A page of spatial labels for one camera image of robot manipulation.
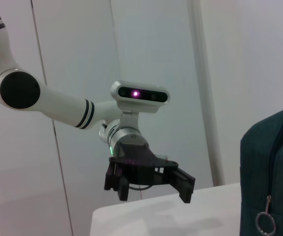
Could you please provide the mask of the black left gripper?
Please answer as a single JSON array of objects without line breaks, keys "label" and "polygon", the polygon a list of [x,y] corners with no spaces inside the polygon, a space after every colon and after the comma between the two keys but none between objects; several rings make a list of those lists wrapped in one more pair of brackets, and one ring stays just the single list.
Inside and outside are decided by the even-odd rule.
[{"label": "black left gripper", "polygon": [[196,179],[180,169],[178,163],[157,157],[149,145],[119,142],[109,158],[104,190],[117,192],[120,201],[128,200],[129,184],[163,185],[176,189],[180,199],[189,204]]}]

